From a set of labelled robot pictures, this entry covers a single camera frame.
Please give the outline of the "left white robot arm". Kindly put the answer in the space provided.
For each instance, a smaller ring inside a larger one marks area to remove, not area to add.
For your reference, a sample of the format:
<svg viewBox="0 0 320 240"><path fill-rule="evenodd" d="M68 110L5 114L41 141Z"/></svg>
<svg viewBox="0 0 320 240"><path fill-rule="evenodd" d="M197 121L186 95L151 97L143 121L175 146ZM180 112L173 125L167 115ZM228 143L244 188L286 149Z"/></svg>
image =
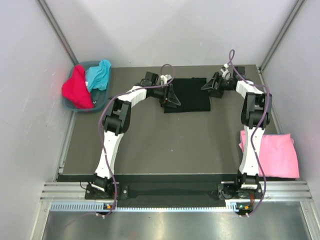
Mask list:
<svg viewBox="0 0 320 240"><path fill-rule="evenodd" d="M130 90L111 97L107 103L99 124L103 127L101 156L91 182L102 198L109 198L117 191L114 165L119 144L130 126L132 108L149 97L158 99L161 107L180 106L173 89L173 79L170 74L146 72L145 77Z"/></svg>

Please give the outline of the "black t shirt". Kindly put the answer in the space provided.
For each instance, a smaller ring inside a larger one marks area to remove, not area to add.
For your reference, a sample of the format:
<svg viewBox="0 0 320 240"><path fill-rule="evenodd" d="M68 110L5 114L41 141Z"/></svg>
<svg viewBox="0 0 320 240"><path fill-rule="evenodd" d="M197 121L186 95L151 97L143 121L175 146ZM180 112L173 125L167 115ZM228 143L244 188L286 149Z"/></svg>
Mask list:
<svg viewBox="0 0 320 240"><path fill-rule="evenodd" d="M164 113L209 112L211 102L209 94L201 88L207 83L203 77L175 78L172 81L173 90L181 105L164 107Z"/></svg>

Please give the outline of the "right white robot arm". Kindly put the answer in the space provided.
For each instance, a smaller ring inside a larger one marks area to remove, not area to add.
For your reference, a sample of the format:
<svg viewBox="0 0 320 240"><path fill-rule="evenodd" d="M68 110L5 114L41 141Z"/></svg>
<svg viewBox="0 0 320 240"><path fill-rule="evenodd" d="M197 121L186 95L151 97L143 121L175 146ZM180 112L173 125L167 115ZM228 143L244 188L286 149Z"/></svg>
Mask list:
<svg viewBox="0 0 320 240"><path fill-rule="evenodd" d="M245 79L244 73L243 66L235 67L231 73L229 65L224 64L214 73L212 79L201 87L202 91L207 91L209 96L214 98L222 98L225 91L235 91L243 97L240 120L244 127L245 143L242 160L236 182L222 184L220 190L222 198L230 199L234 195L245 198L249 194L260 191L259 174L266 176L259 154L266 127L271 120L272 95L261 91L260 85Z"/></svg>

